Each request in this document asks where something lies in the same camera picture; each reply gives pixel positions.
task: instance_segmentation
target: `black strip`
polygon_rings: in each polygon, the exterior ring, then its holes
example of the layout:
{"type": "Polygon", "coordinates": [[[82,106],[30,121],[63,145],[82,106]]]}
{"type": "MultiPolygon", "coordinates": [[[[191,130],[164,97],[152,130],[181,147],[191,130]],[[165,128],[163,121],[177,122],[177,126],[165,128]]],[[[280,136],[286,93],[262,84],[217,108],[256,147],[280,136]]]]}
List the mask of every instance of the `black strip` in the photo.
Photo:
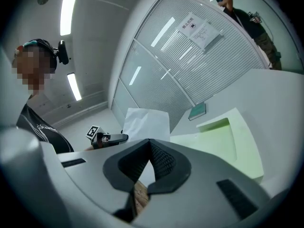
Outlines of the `black strip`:
{"type": "Polygon", "coordinates": [[[84,162],[86,162],[84,159],[76,159],[76,160],[72,160],[72,161],[61,162],[61,164],[65,168],[65,167],[69,167],[69,166],[73,166],[73,165],[82,164],[84,162]]]}
{"type": "Polygon", "coordinates": [[[257,207],[231,180],[218,181],[217,185],[241,219],[257,211],[257,207]]]}
{"type": "Polygon", "coordinates": [[[136,207],[135,207],[135,199],[134,199],[134,190],[130,193],[127,203],[123,209],[117,210],[113,213],[114,216],[130,223],[136,217],[136,207]]]}

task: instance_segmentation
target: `light green surface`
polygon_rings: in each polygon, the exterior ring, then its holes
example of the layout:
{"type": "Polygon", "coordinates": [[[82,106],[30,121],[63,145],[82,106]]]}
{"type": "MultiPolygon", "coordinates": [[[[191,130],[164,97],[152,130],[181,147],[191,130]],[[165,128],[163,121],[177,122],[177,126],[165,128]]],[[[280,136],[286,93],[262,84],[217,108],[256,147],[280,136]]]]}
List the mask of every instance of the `light green surface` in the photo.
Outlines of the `light green surface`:
{"type": "Polygon", "coordinates": [[[234,108],[197,125],[200,133],[173,136],[172,143],[214,154],[252,179],[264,175],[261,158],[245,120],[234,108]]]}

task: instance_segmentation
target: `man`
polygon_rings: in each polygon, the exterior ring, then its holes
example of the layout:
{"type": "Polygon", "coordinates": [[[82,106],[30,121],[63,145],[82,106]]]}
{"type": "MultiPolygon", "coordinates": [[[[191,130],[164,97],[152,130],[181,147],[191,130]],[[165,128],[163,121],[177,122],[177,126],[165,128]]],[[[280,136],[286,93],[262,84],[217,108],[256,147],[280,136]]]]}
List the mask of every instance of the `man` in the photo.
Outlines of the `man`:
{"type": "MultiPolygon", "coordinates": [[[[45,79],[55,73],[57,61],[53,47],[46,40],[31,40],[16,49],[12,67],[23,84],[28,85],[29,90],[33,90],[31,97],[34,97],[43,89],[45,79]]],[[[27,104],[22,109],[17,127],[36,135],[40,141],[52,144],[57,154],[74,151],[68,140],[27,104]]],[[[86,150],[102,147],[103,143],[98,139],[86,150]]]]}
{"type": "Polygon", "coordinates": [[[233,18],[240,26],[247,31],[255,43],[266,53],[272,64],[272,69],[282,70],[280,59],[277,56],[277,49],[269,38],[258,18],[250,21],[250,16],[243,10],[233,7],[233,0],[217,0],[218,5],[224,7],[224,13],[233,18]]]}

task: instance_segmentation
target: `headset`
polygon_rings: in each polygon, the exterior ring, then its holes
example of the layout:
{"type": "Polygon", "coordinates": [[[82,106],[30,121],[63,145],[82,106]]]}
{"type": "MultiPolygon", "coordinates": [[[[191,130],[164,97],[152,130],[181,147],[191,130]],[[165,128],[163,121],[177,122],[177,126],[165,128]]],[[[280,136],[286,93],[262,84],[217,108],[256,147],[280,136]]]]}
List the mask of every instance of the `headset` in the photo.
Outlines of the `headset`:
{"type": "Polygon", "coordinates": [[[59,63],[63,63],[64,65],[69,63],[66,44],[63,40],[59,41],[58,48],[53,48],[47,40],[34,39],[34,40],[31,40],[31,41],[25,43],[22,46],[19,46],[16,49],[16,54],[18,54],[20,51],[22,51],[23,48],[30,46],[30,45],[36,45],[36,46],[42,47],[42,48],[46,49],[48,52],[50,52],[53,62],[54,62],[55,69],[57,68],[57,58],[59,59],[59,63]]]}

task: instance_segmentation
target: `white paper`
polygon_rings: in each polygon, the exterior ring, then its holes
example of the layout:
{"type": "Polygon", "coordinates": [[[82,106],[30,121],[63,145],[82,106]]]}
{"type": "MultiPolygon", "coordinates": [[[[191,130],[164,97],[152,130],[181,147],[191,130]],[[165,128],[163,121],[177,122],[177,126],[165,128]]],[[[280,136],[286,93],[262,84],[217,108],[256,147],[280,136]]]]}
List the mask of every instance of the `white paper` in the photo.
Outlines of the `white paper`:
{"type": "Polygon", "coordinates": [[[190,37],[204,22],[203,19],[197,17],[193,13],[188,13],[176,29],[185,36],[190,37]]]}
{"type": "Polygon", "coordinates": [[[219,31],[214,29],[209,23],[205,22],[190,36],[190,40],[192,40],[201,49],[205,49],[205,47],[218,35],[219,31]]]}
{"type": "MultiPolygon", "coordinates": [[[[129,108],[123,133],[129,135],[127,142],[146,138],[170,142],[169,114],[151,109],[129,108]]],[[[150,161],[139,177],[139,181],[146,187],[155,182],[154,168],[150,161]]]]}
{"type": "Polygon", "coordinates": [[[202,50],[220,33],[207,21],[188,13],[177,29],[198,45],[202,50]]]}

